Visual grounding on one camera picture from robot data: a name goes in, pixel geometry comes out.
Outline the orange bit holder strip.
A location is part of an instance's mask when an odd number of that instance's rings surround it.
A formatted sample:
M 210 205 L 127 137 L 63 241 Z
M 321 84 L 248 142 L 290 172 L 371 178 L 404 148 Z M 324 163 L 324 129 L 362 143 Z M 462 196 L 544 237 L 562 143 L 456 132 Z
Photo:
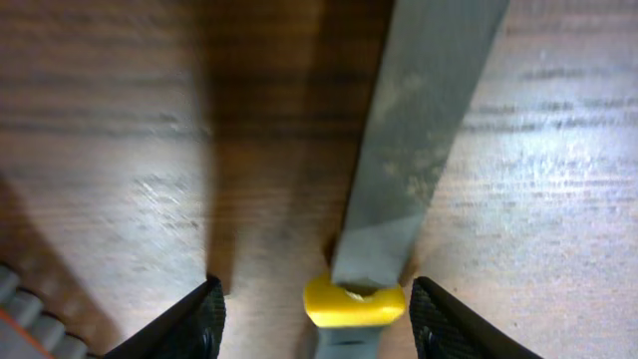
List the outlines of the orange bit holder strip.
M 44 311 L 43 301 L 1 266 L 1 359 L 90 359 L 88 345 Z

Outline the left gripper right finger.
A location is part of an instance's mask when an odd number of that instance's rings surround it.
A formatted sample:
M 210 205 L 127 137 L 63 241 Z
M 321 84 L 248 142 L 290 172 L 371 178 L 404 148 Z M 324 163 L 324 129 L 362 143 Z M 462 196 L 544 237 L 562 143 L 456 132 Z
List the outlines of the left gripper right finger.
M 413 281 L 409 313 L 420 359 L 541 359 L 429 277 Z

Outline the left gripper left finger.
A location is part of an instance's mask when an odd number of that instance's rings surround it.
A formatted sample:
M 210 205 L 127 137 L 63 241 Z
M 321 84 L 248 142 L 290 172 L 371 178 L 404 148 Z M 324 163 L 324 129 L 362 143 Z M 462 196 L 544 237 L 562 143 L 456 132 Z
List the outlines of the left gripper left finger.
M 216 359 L 226 308 L 221 281 L 206 281 L 104 359 Z

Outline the metal file yellow-black handle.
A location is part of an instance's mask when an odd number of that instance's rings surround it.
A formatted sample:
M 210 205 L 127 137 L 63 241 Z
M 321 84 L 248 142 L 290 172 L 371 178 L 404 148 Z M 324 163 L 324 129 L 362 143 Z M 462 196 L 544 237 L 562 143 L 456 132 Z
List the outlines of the metal file yellow-black handle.
M 398 0 L 328 272 L 303 292 L 309 358 L 374 358 L 506 0 Z

